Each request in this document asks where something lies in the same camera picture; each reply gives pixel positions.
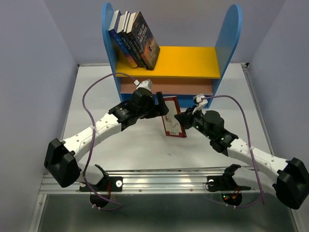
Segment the red bordered cream book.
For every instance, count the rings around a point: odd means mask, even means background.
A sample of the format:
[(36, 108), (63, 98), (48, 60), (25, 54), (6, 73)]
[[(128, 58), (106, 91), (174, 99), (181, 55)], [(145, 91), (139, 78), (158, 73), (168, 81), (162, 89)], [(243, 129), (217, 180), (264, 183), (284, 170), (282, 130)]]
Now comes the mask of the red bordered cream book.
[(166, 96), (163, 97), (163, 99), (169, 110), (165, 116), (162, 116), (165, 135), (169, 137), (186, 138), (185, 129), (175, 118), (175, 115), (181, 112), (177, 96)]

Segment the dark sunset paperback book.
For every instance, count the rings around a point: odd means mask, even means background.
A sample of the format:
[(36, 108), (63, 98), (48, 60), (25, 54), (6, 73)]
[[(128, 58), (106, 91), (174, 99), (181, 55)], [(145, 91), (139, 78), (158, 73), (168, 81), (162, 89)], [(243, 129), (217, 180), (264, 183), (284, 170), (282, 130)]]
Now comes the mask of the dark sunset paperback book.
[(160, 53), (160, 47), (141, 11), (137, 13), (133, 24), (133, 35), (139, 47), (140, 55), (148, 66), (148, 69), (154, 70)]

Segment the blue Jane Eyre book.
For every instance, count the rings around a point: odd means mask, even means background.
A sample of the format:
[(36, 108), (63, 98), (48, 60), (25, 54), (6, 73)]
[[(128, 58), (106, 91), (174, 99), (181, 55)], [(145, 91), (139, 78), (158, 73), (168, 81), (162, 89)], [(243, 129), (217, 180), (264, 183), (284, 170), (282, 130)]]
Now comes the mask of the blue Jane Eyre book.
[(121, 15), (123, 15), (123, 14), (121, 14), (121, 12), (119, 10), (117, 10), (113, 13), (112, 20), (111, 20), (109, 30), (108, 30), (109, 34), (111, 35), (113, 40), (117, 43), (119, 48), (120, 48), (120, 39), (117, 35), (117, 29), (118, 29), (118, 25), (119, 25)]

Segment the Three Days To See book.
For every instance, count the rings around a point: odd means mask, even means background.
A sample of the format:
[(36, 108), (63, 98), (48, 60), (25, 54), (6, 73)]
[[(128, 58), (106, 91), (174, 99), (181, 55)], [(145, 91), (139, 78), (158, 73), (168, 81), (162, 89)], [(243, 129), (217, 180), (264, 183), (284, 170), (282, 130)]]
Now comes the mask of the Three Days To See book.
[(125, 24), (125, 35), (128, 38), (128, 41), (131, 45), (132, 51), (135, 54), (136, 62), (138, 64), (138, 67), (145, 68), (148, 70), (148, 66), (146, 65), (145, 61), (140, 55), (139, 47), (137, 46), (137, 42), (135, 40), (135, 37), (133, 35), (133, 24), (135, 22), (135, 18), (137, 16), (137, 12), (127, 14), (127, 20)]

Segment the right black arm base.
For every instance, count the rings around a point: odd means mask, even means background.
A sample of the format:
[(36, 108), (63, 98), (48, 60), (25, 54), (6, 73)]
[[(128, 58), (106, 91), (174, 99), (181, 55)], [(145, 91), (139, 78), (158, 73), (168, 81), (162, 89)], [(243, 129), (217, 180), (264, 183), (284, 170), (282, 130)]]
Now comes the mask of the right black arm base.
[(251, 190), (251, 188), (244, 185), (238, 185), (233, 179), (236, 171), (239, 171), (240, 168), (240, 165), (232, 164), (224, 170), (222, 175), (213, 175), (207, 177), (205, 189), (209, 192), (223, 191), (221, 194), (223, 203), (227, 204), (227, 206), (244, 208), (244, 206), (240, 206), (243, 199), (241, 192), (243, 190)]

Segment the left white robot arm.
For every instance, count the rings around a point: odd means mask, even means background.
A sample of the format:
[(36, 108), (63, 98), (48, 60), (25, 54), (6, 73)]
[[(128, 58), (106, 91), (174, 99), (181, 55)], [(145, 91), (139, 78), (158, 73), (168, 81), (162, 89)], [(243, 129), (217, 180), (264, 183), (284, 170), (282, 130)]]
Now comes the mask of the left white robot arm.
[(81, 158), (92, 156), (95, 146), (134, 125), (137, 120), (164, 116), (168, 111), (161, 92), (153, 95), (144, 87), (137, 88), (130, 99), (110, 109), (90, 127), (63, 141), (58, 138), (50, 141), (44, 167), (63, 188), (82, 182), (103, 190), (107, 186), (106, 173), (97, 165), (80, 165)]

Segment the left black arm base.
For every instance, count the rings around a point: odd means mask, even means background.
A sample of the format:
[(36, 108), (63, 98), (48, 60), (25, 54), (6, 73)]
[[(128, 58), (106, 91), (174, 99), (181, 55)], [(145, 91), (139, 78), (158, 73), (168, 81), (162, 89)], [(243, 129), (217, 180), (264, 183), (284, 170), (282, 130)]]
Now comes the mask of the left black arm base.
[(121, 192), (123, 178), (110, 176), (99, 165), (90, 166), (86, 170), (86, 178), (82, 178), (79, 191), (90, 193), (89, 201), (92, 208), (99, 211), (113, 211), (122, 208), (122, 205), (112, 199), (113, 192)]

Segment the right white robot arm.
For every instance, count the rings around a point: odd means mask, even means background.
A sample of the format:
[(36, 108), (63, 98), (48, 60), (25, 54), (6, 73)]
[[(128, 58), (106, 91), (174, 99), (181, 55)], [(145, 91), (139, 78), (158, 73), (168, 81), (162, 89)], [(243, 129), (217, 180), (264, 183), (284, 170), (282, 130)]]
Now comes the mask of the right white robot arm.
[(257, 184), (274, 194), (285, 206), (295, 210), (299, 209), (308, 197), (309, 173), (301, 160), (278, 158), (250, 147), (224, 128), (224, 120), (216, 111), (202, 113), (188, 108), (175, 115), (175, 118), (185, 129), (194, 128), (206, 136), (210, 140), (210, 146), (218, 153), (257, 168), (258, 172), (252, 175), (249, 170), (240, 166), (227, 168), (222, 177), (226, 188), (232, 189), (238, 184)]

